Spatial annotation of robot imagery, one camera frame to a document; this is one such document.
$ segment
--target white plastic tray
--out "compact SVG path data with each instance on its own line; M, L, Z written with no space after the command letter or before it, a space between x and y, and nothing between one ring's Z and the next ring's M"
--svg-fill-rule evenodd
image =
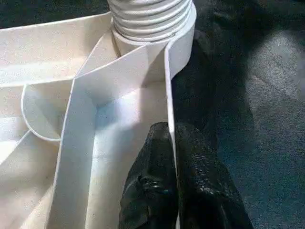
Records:
M110 13L0 30L0 228L117 228L150 126L174 132L195 18L145 44L113 35Z

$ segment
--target gloved hand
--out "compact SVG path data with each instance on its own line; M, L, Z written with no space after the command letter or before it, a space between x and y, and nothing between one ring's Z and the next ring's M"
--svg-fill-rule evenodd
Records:
M156 123L128 173L119 229L173 229L177 215L172 141L167 123Z
M178 190L182 229L252 229L226 167L189 124L176 125Z

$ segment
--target plastic compartment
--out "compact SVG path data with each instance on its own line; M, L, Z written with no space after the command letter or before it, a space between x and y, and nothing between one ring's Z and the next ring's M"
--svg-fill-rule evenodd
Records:
M110 21L108 12L0 30L0 84L74 77L110 28Z
M48 228L117 227L130 166L150 126L167 121L164 67L154 69L161 81L148 74L148 49L164 45L142 46L74 80Z
M23 121L22 90L22 86L0 88L0 228L16 229L26 222L51 189L57 161L58 144L37 138Z
M53 184L57 152L58 145L28 131L0 164L0 228L20 228L40 203Z
M72 80L24 86L21 111L28 128L47 141L60 141Z
M22 86L0 87L0 163L28 130L20 109Z

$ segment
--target black glove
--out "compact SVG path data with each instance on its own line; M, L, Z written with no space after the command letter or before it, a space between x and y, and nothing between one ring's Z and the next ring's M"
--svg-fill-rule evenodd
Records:
M242 199L201 132L176 125L182 229L252 229Z
M167 123L156 123L128 173L119 229L173 229L177 215L172 141Z

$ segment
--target white flexible hose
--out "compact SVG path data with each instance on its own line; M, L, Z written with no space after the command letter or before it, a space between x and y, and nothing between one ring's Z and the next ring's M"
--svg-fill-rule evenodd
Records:
M192 0L108 0L116 30L137 42L175 35L187 23Z

